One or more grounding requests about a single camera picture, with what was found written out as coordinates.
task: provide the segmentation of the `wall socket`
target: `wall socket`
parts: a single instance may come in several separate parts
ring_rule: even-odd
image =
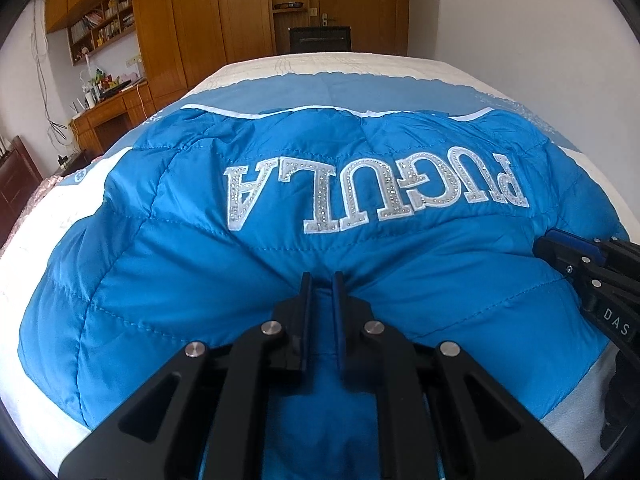
[[[142,58],[140,57],[140,54],[138,54],[137,56],[134,56],[131,59],[127,59],[127,68],[140,62],[142,62]]]

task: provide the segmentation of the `metal screw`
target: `metal screw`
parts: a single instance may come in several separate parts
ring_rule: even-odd
[[[453,341],[445,341],[440,345],[440,352],[447,357],[455,357],[460,353],[460,346]]]
[[[369,335],[380,335],[385,331],[385,326],[381,321],[367,321],[364,324],[364,331]]]
[[[204,343],[200,341],[191,341],[187,346],[184,347],[184,353],[187,354],[188,357],[200,357],[204,354],[207,349],[204,346]]]
[[[265,321],[261,327],[262,333],[264,335],[276,335],[279,334],[282,330],[282,325],[277,321]]]

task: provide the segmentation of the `desk drawer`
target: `desk drawer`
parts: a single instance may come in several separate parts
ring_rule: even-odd
[[[95,128],[96,126],[125,113],[127,113],[127,108],[124,105],[122,96],[120,96],[89,110],[87,112],[87,116],[89,124],[92,128]]]
[[[133,87],[133,90],[129,90],[122,97],[124,98],[124,104],[127,110],[131,110],[136,106],[142,106],[142,103],[151,101],[149,85],[148,83],[142,83],[138,88]]]

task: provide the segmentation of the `blue puffer jacket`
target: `blue puffer jacket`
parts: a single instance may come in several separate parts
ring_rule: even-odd
[[[58,244],[18,351],[94,428],[185,343],[268,319],[308,270],[309,384],[271,399],[264,477],[378,478],[374,398],[337,375],[333,273],[410,339],[459,342],[542,417],[606,344],[532,256],[552,227],[624,235],[600,187],[510,112],[184,108],[146,129]]]

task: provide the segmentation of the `wooden desk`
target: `wooden desk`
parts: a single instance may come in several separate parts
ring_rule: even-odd
[[[71,126],[80,149],[98,156],[155,113],[148,83],[142,81],[85,111]]]

